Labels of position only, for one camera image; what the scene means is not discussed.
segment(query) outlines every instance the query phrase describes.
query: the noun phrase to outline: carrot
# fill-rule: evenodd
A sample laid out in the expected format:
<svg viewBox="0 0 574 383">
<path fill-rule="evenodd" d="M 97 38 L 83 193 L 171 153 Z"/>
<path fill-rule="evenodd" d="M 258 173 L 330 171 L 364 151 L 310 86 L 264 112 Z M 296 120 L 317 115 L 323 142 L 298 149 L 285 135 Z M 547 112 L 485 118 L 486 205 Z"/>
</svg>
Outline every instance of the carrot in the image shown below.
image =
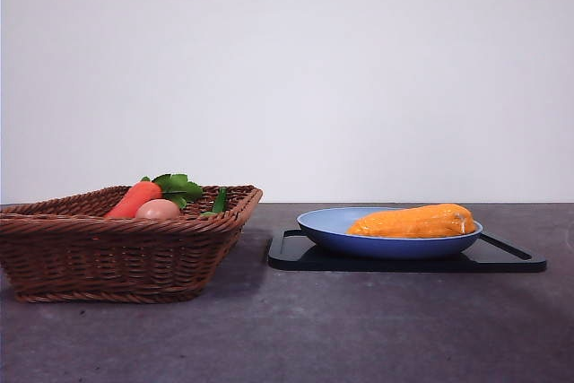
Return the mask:
<svg viewBox="0 0 574 383">
<path fill-rule="evenodd" d="M 131 186 L 124 197 L 104 217 L 135 217 L 140 206 L 152 199 L 161 199 L 161 187 L 151 181 L 140 181 Z"/>
</svg>

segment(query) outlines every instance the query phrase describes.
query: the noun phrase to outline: black cutting board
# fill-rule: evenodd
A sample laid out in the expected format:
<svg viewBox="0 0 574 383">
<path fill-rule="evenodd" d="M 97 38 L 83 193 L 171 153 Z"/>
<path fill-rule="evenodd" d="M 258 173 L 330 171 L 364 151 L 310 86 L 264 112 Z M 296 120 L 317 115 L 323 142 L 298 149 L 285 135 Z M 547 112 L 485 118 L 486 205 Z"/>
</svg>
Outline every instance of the black cutting board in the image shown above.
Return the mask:
<svg viewBox="0 0 574 383">
<path fill-rule="evenodd" d="M 269 245 L 268 264 L 285 271 L 370 271 L 408 273 L 538 273 L 546 259 L 504 239 L 482 232 L 476 242 L 450 257 L 382 260 L 341 255 L 322 248 L 302 231 L 285 231 Z"/>
</svg>

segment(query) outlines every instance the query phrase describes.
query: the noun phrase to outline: wicker basket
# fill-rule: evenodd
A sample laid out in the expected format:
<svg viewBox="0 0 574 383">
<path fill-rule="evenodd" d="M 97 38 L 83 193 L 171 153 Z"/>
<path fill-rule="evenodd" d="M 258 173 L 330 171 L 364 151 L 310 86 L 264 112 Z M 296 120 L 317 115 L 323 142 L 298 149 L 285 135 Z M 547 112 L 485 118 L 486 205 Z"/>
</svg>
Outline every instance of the wicker basket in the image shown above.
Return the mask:
<svg viewBox="0 0 574 383">
<path fill-rule="evenodd" d="M 238 240 L 261 198 L 227 187 L 226 211 L 209 211 L 217 186 L 175 220 L 104 219 L 128 187 L 6 207 L 0 264 L 16 298 L 28 302 L 174 302 L 196 297 Z"/>
</svg>

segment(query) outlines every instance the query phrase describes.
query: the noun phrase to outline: gray countertop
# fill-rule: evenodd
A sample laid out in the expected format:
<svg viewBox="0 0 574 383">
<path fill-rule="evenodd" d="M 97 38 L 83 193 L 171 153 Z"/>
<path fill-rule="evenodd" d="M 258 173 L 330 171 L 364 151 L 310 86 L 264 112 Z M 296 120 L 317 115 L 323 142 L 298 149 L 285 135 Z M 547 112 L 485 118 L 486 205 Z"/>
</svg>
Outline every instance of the gray countertop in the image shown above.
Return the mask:
<svg viewBox="0 0 574 383">
<path fill-rule="evenodd" d="M 574 381 L 574 204 L 467 205 L 537 274 L 284 272 L 261 204 L 198 298 L 27 304 L 3 278 L 2 383 Z"/>
</svg>

